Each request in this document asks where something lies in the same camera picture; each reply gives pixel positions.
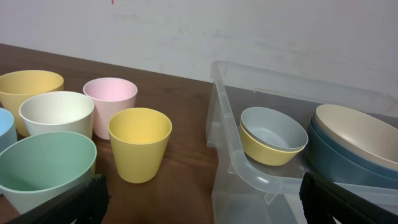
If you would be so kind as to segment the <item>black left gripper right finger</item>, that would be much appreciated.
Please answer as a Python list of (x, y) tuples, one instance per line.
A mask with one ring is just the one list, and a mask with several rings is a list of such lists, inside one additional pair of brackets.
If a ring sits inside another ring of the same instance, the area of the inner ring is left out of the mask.
[(308, 224), (397, 224), (397, 215), (313, 172), (305, 173), (299, 197)]

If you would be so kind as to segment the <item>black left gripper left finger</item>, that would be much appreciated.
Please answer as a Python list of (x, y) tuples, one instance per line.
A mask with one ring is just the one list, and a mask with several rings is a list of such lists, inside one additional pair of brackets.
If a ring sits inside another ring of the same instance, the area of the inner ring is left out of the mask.
[(96, 174), (7, 224), (101, 223), (108, 205), (106, 176)]

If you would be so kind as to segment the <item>large dark blue bowl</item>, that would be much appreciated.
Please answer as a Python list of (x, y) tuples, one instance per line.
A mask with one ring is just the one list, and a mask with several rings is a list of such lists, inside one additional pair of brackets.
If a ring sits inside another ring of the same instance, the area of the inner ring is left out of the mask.
[(345, 158), (321, 138), (312, 123), (308, 125), (308, 138), (309, 163), (329, 181), (397, 189), (397, 179), (374, 173)]

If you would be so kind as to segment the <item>large beige bowl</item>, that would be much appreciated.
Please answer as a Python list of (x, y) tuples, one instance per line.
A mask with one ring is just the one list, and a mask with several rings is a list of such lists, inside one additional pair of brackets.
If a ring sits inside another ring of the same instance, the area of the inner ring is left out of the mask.
[(397, 163), (397, 128), (390, 124), (339, 105), (320, 105), (314, 116), (337, 141), (350, 142)]

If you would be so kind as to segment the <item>small yellow bowl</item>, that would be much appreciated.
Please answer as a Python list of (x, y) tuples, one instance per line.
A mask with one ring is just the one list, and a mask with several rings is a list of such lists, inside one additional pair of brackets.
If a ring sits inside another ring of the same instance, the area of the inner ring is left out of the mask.
[(281, 151), (255, 140), (240, 123), (239, 136), (244, 152), (255, 161), (267, 166), (282, 166), (292, 160), (304, 147), (296, 151)]

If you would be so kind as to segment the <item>small grey-blue bowl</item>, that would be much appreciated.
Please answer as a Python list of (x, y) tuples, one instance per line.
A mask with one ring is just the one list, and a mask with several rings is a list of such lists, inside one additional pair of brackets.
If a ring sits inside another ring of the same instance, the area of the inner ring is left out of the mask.
[(281, 151), (298, 151), (308, 143), (306, 130), (296, 120), (265, 107), (246, 108), (241, 126), (255, 140)]

